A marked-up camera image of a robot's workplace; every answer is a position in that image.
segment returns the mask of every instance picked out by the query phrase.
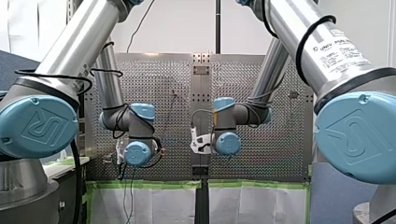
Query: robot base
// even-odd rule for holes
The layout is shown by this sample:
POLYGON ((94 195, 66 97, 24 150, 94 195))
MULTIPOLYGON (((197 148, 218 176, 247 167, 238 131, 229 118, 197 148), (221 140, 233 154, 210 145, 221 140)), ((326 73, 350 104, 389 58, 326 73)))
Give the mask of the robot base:
POLYGON ((59 222, 58 183, 50 181, 47 189, 33 197, 0 205, 2 224, 56 224, 59 222))

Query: black cable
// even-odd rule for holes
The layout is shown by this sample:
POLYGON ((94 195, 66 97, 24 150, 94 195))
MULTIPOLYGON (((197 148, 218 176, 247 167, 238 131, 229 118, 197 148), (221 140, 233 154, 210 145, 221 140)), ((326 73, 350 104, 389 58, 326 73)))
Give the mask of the black cable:
POLYGON ((152 168, 152 167, 154 167, 155 165, 157 165, 158 162, 160 162, 161 159, 163 158, 163 153, 162 153, 162 152, 158 152, 158 153, 160 153, 160 156, 158 157, 158 159, 157 159, 154 163, 152 163, 151 165, 148 165, 148 166, 140 166, 139 168, 148 169, 148 168, 152 168))
MULTIPOLYGON (((278 38, 277 34, 271 29, 270 23, 267 20, 266 17, 266 12, 265 12, 265 1, 262 0, 262 21, 264 22, 265 28, 267 29, 268 33, 270 33, 274 38, 278 38)), ((324 22, 333 22, 334 24, 336 23, 336 18, 332 15, 324 16, 320 18, 318 21, 313 23, 312 25, 309 26, 309 28, 306 30, 305 34, 303 35, 303 38, 301 39, 297 51, 296 51, 296 69, 297 69, 297 74, 300 77, 300 79, 307 85, 309 86, 308 82, 306 81, 306 78, 303 73, 302 65, 301 65, 301 58, 303 56, 303 51, 304 51, 304 46, 306 41, 308 40, 308 37, 314 33, 314 31, 317 29, 318 26, 323 24, 324 22)))
POLYGON ((129 48, 131 47, 132 42, 134 41, 134 36, 135 36, 135 35, 137 34, 137 32, 139 31, 140 26, 142 26, 142 23, 143 23, 143 21, 145 20, 146 16, 149 14, 149 10, 151 9, 152 4, 153 4, 154 2, 155 2, 155 0, 152 0, 152 1, 151 1, 151 3, 150 3, 149 6, 148 6, 148 9, 146 10, 145 14, 144 14, 143 17, 142 17, 142 20, 139 22, 139 25, 137 26, 136 30, 135 30, 134 33, 131 35, 131 40, 129 41, 128 48, 126 49, 126 52, 127 52, 127 53, 129 53, 129 48))
POLYGON ((95 77, 95 74, 93 72, 108 72, 108 73, 117 73, 117 77, 122 77, 123 72, 119 70, 110 70, 110 69, 102 69, 102 68, 91 68, 90 74, 91 76, 95 77))
MULTIPOLYGON (((122 173, 122 175, 125 175, 125 169, 126 169, 126 164, 124 164, 124 168, 123 168, 123 173, 122 173)), ((126 207, 125 207, 126 186, 127 186, 127 183, 126 183, 126 179, 125 179, 125 181, 124 181, 124 196, 123 196, 123 200, 122 200, 122 207, 123 207, 123 210, 124 210, 126 219, 128 219, 128 212, 126 211, 126 207)))
POLYGON ((264 22, 264 26, 267 29, 268 33, 270 33, 274 38, 277 38, 277 34, 271 29, 270 23, 267 20, 265 12, 265 0, 262 0, 262 21, 264 22))
MULTIPOLYGON (((105 45, 102 48, 102 51, 107 48, 108 46, 114 46, 114 42, 110 41, 105 43, 105 45)), ((95 74, 93 72, 108 72, 108 73, 117 73, 118 77, 122 77, 123 73, 119 70, 111 70, 111 69, 102 69, 102 68, 91 68, 90 74, 91 76, 95 77, 95 74)))
POLYGON ((64 78, 64 79, 71 79, 71 80, 76 80, 76 81, 84 81, 88 83, 88 87, 77 93, 77 95, 84 94, 85 92, 89 91, 93 83, 86 77, 70 77, 70 76, 65 76, 65 75, 43 75, 43 74, 38 74, 35 72, 35 69, 23 69, 23 70, 15 70, 15 74, 22 75, 22 76, 27 76, 27 77, 54 77, 54 78, 64 78))
POLYGON ((75 204, 75 211, 73 216, 73 224, 78 224, 79 220, 79 210, 82 204, 82 172, 81 172, 81 163, 79 161, 79 153, 78 147, 76 144, 76 140, 70 143, 70 147, 72 148, 73 152, 73 159, 75 161, 76 166, 76 204, 75 204))
POLYGON ((309 86, 308 82, 305 79, 304 73, 303 73, 303 68, 301 66, 301 58, 303 56, 303 51, 304 51, 304 46, 306 41, 308 40, 309 36, 314 33, 314 31, 317 29, 318 26, 323 24, 324 22, 333 22, 334 24, 336 23, 336 18, 332 15, 329 16, 324 16, 320 18, 320 20, 314 22, 312 25, 309 26, 308 30, 306 30, 305 34, 303 35, 303 38, 301 38, 300 43, 298 44, 297 47, 297 52, 296 52, 296 69, 297 69, 297 74, 300 77, 300 79, 307 85, 309 86))
POLYGON ((123 115, 129 108, 129 106, 127 104, 125 104, 124 106, 125 106, 125 108, 122 111, 120 111, 116 117, 116 124, 114 125, 114 128, 113 128, 113 139, 119 139, 126 134, 126 132, 122 132, 120 135, 116 135, 116 131, 120 130, 119 123, 122 120, 123 115))
POLYGON ((105 45, 102 47, 102 51, 105 49, 105 48, 107 48, 108 46, 114 46, 114 42, 113 41, 110 41, 110 42, 107 42, 107 43, 105 43, 105 45))
POLYGON ((152 126, 152 124, 150 124, 148 121, 146 121, 145 119, 140 117, 134 110, 131 109, 131 111, 132 111, 132 113, 134 113, 135 116, 137 116, 141 121, 143 121, 150 127, 150 129, 152 130, 152 133, 155 133, 155 128, 154 128, 154 126, 152 126))
POLYGON ((396 216, 396 208, 391 210, 390 212, 386 213, 384 216, 380 217, 379 219, 374 221, 372 224, 384 223, 385 221, 387 221, 388 219, 390 219, 391 217, 394 217, 394 216, 396 216))
POLYGON ((129 187, 129 192, 131 193, 131 213, 129 214, 128 220, 126 221, 126 224, 131 223, 131 217, 134 212, 134 194, 132 191, 132 185, 134 183, 134 175, 136 174, 136 168, 134 168, 134 171, 132 172, 132 179, 131 179, 131 186, 129 187))

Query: vertical metal pole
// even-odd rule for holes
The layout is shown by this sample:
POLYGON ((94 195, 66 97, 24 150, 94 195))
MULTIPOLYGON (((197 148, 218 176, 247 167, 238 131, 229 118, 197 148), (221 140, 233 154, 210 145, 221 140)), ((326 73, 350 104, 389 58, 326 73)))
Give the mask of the vertical metal pole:
POLYGON ((221 0, 216 0, 216 53, 221 54, 221 0))

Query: green tape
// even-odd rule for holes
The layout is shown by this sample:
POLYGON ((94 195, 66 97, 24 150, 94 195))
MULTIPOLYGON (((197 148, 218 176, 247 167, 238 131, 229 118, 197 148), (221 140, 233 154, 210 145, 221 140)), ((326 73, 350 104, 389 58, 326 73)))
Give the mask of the green tape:
POLYGON ((306 200, 305 200, 305 224, 311 223, 311 184, 305 183, 306 188, 306 200))
POLYGON ((209 187, 214 189, 221 188, 240 188, 240 187, 258 187, 268 189, 306 189, 305 183, 289 183, 263 180, 209 180, 209 187))
POLYGON ((308 165, 308 175, 312 176, 312 165, 308 165))
MULTIPOLYGON (((87 187, 91 189, 123 189, 127 185, 131 186, 131 180, 126 181, 92 181, 87 182, 87 187)), ((134 189, 198 189, 201 187, 201 181, 147 181, 134 180, 132 183, 134 189)))
POLYGON ((91 224, 93 188, 87 183, 87 223, 91 224))

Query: metal frame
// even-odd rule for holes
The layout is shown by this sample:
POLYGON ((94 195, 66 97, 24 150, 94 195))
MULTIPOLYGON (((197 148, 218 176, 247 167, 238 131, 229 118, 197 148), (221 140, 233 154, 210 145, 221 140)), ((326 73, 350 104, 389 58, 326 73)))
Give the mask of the metal frame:
MULTIPOLYGON (((144 178, 150 180, 180 180, 180 179, 207 179, 207 178, 249 178, 249 179, 267 179, 267 180, 278 180, 278 181, 296 181, 305 182, 309 181, 308 176, 308 165, 311 162, 311 145, 312 145, 312 118, 313 118, 313 93, 309 88, 307 88, 302 81, 297 77, 295 70, 293 70, 293 65, 287 71, 285 77, 284 87, 279 89, 277 95, 281 95, 281 101, 278 98, 275 99, 275 122, 278 122, 278 118, 282 117, 282 111, 289 108, 285 100, 285 94, 289 94, 290 90, 294 90, 294 86, 298 86, 299 98, 293 101, 293 110, 298 114, 298 125, 293 126, 295 132, 293 136, 288 136, 288 133, 283 132, 283 136, 268 135, 271 132, 281 132, 279 125, 274 124, 263 125, 259 130, 250 130, 248 127, 239 127, 238 130, 242 133, 243 141, 247 143, 246 139, 259 139, 259 136, 263 139, 275 139, 280 145, 278 145, 279 152, 284 154, 275 154, 277 158, 286 158, 283 162, 283 166, 286 166, 288 162, 295 162, 295 169, 283 170, 282 174, 279 176, 273 176, 269 174, 271 170, 261 169, 260 171, 256 168, 252 169, 251 172, 245 173, 238 172, 235 167, 238 168, 240 165, 234 167, 229 166, 224 169, 220 166, 220 161, 228 161, 228 158, 223 158, 219 155, 214 155, 209 158, 209 156, 199 156, 191 153, 189 148, 190 144, 190 120, 191 112, 196 109, 211 109, 211 104, 209 102, 202 102, 202 94, 205 95, 205 99, 209 94, 211 100, 219 95, 216 93, 212 85, 216 85, 217 69, 227 69, 230 64, 232 68, 239 69, 235 74, 238 76, 247 76, 245 74, 250 74, 244 80, 244 83, 234 83, 231 88, 235 90, 236 101, 241 102, 246 96, 250 94, 248 88, 253 88, 252 83, 254 83, 255 77, 260 71, 260 66, 263 61, 263 56, 246 56, 246 55, 208 55, 208 54, 119 54, 118 66, 119 69, 125 73, 125 76, 121 78, 121 85, 124 90, 124 97, 126 103, 134 102, 147 102, 156 105, 156 128, 159 136, 162 135, 163 130, 162 125, 164 125, 166 120, 166 115, 169 113, 170 103, 172 102, 172 97, 170 97, 171 90, 173 87, 178 87, 181 91, 176 92, 176 94, 181 94, 178 96, 176 103, 173 105, 172 117, 170 122, 172 127, 168 128, 167 134, 172 134, 170 138, 173 140, 165 140, 165 146, 168 145, 168 154, 164 157, 163 161, 160 162, 152 170, 138 171, 135 178, 144 178), (208 75, 197 75, 194 74, 194 66, 208 66, 208 75), (200 94, 200 102, 198 103, 198 94, 200 94), (290 140, 292 137, 298 137, 298 139, 290 140), (296 157, 298 159, 290 159, 285 157, 288 155, 289 151, 287 148, 282 147, 283 143, 287 144, 285 147, 290 147, 291 145, 298 145, 299 149, 292 151, 291 153, 297 153, 296 157), (291 175, 285 175, 286 172, 291 172, 291 175), (178 175, 169 175, 170 172, 178 172, 178 175)), ((106 156, 108 158, 109 153, 115 152, 114 148, 106 149, 105 145, 109 146, 114 144, 115 141, 110 140, 111 132, 109 131, 99 131, 99 134, 95 130, 90 129, 93 127, 99 130, 99 124, 97 122, 98 112, 100 110, 100 102, 96 97, 95 88, 91 92, 88 92, 85 97, 86 100, 86 122, 87 122, 87 140, 86 140, 86 150, 89 155, 97 156, 96 160, 93 160, 91 167, 88 168, 88 178, 89 179, 109 179, 116 178, 117 168, 112 164, 103 164, 102 157, 106 156)), ((196 124, 201 133, 208 133, 210 131, 210 116, 207 114, 197 114, 196 124)), ((256 142, 257 144, 266 144, 265 142, 256 142)), ((233 160, 240 161, 254 161, 257 160, 257 155, 253 152, 257 149, 257 146, 253 146, 253 150, 247 150, 243 148, 244 158, 236 156, 232 158, 233 160)), ((255 164, 266 167, 266 159, 262 160, 262 164, 255 164)), ((132 171, 127 171, 127 176, 130 176, 132 171)))

